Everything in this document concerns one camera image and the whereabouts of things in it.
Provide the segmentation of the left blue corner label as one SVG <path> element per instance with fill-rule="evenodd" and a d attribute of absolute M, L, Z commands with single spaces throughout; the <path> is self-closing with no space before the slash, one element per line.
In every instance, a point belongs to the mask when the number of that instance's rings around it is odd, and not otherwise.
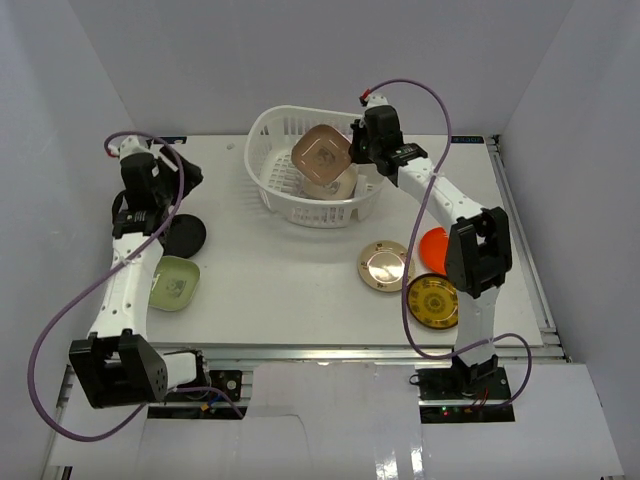
<path fill-rule="evenodd" d="M 164 136 L 162 140 L 168 144 L 185 144 L 187 141 L 186 136 Z"/>

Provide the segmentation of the beige round calligraphy plate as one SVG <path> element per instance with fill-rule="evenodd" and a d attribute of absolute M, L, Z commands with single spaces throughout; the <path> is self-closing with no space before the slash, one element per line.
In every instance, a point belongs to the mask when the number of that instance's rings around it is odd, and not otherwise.
<path fill-rule="evenodd" d="M 402 289 L 408 249 L 406 246 L 390 241 L 379 240 L 365 246 L 357 260 L 357 271 L 363 282 L 370 288 L 395 293 Z M 408 281 L 415 276 L 415 264 L 409 263 Z"/>

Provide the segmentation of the blue corner label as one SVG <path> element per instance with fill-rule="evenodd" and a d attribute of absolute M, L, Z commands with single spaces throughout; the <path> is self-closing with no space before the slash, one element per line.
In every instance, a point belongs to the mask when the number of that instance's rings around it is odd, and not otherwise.
<path fill-rule="evenodd" d="M 185 144 L 187 141 L 186 136 L 164 136 L 162 140 L 168 144 Z"/>
<path fill-rule="evenodd" d="M 484 138 L 477 135 L 454 135 L 451 139 L 453 144 L 484 144 Z"/>

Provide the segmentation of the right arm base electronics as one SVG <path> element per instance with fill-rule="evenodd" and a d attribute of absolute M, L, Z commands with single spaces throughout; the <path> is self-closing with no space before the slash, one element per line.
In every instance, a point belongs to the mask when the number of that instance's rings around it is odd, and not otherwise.
<path fill-rule="evenodd" d="M 483 424 L 513 423 L 511 389 L 502 367 L 472 385 L 463 383 L 452 368 L 419 369 L 409 377 L 418 389 L 421 423 Z"/>

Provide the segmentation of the cream square panda plate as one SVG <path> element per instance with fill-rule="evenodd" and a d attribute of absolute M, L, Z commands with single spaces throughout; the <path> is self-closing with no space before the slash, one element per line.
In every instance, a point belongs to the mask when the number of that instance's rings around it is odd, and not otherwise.
<path fill-rule="evenodd" d="M 309 198 L 316 200 L 346 200 L 349 199 L 358 180 L 358 169 L 352 165 L 344 170 L 334 181 L 325 185 L 316 185 L 304 178 L 302 192 Z"/>

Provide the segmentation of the white plastic dish basket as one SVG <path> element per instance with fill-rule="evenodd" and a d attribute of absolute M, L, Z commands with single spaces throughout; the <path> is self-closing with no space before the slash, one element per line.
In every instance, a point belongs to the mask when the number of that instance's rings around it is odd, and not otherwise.
<path fill-rule="evenodd" d="M 304 176 L 291 162 L 291 151 L 311 128 L 326 124 L 351 136 L 355 113 L 280 105 L 254 122 L 244 149 L 247 173 L 266 207 L 289 222 L 312 228 L 342 228 L 371 214 L 386 179 L 373 165 L 355 167 L 356 182 L 348 199 L 314 199 L 303 191 Z"/>

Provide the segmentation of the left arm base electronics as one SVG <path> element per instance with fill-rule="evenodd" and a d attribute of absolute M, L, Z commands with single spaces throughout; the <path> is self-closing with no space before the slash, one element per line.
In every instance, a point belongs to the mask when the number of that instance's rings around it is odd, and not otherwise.
<path fill-rule="evenodd" d="M 240 420 L 247 410 L 241 370 L 210 370 L 207 385 L 214 391 L 168 394 L 163 403 L 148 408 L 149 419 Z"/>

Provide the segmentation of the brown yellow round plate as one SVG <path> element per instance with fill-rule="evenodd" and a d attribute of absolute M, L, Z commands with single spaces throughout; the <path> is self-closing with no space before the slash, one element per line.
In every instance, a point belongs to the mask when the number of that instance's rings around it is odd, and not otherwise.
<path fill-rule="evenodd" d="M 458 296 L 443 275 L 426 273 L 409 283 L 407 306 L 413 318 L 432 330 L 448 330 L 458 325 Z"/>

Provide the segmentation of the tan square panda plate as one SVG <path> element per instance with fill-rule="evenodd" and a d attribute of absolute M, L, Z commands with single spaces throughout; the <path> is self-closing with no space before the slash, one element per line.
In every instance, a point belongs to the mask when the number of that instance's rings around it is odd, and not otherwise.
<path fill-rule="evenodd" d="M 313 184 L 324 186 L 351 165 L 350 146 L 349 140 L 335 128 L 320 124 L 294 145 L 291 162 Z"/>

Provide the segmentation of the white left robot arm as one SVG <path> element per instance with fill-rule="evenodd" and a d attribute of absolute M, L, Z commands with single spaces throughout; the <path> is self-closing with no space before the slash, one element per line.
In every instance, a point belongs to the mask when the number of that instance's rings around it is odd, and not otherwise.
<path fill-rule="evenodd" d="M 69 359 L 89 404 L 102 409 L 162 401 L 179 388 L 199 399 L 211 374 L 196 350 L 162 354 L 147 341 L 154 274 L 164 254 L 166 220 L 178 194 L 203 179 L 189 162 L 177 166 L 169 150 L 152 152 L 135 135 L 115 148 L 126 206 L 115 213 L 112 265 L 96 320 L 86 338 L 72 342 Z"/>

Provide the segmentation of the orange round plate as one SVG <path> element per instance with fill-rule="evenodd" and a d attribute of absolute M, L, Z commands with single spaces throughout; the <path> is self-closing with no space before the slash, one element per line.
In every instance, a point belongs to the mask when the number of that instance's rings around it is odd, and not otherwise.
<path fill-rule="evenodd" d="M 442 227 L 433 228 L 422 236 L 419 243 L 419 255 L 424 266 L 431 272 L 446 275 L 445 261 L 448 242 L 448 235 Z"/>

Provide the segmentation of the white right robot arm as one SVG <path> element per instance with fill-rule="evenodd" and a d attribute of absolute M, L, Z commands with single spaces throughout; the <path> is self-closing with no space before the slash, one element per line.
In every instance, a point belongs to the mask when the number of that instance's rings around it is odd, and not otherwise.
<path fill-rule="evenodd" d="M 351 128 L 352 159 L 373 164 L 420 203 L 420 214 L 428 212 L 448 231 L 444 266 L 458 298 L 451 384 L 459 396 L 475 398 L 497 370 L 492 343 L 496 303 L 513 264 L 508 215 L 501 207 L 486 208 L 469 198 L 440 174 L 422 147 L 407 143 L 394 107 L 369 106 Z"/>

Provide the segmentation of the green square panda plate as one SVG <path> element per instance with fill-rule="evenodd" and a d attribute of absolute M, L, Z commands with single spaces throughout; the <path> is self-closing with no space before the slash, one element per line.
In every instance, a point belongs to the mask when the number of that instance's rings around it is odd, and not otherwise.
<path fill-rule="evenodd" d="M 200 277 L 200 268 L 195 262 L 163 256 L 154 272 L 149 306 L 165 312 L 183 310 L 192 300 Z"/>

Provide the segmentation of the black round plate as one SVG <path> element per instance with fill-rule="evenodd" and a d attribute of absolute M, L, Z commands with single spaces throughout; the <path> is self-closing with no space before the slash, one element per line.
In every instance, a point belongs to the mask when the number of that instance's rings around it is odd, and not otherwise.
<path fill-rule="evenodd" d="M 164 255 L 190 259 L 202 249 L 206 237 L 206 226 L 198 217 L 178 214 L 167 230 Z"/>

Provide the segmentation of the right blue corner label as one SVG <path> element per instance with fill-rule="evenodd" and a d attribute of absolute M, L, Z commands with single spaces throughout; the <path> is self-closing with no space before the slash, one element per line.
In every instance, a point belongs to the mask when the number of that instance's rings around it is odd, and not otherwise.
<path fill-rule="evenodd" d="M 484 138 L 477 135 L 454 135 L 451 139 L 453 144 L 484 144 Z"/>

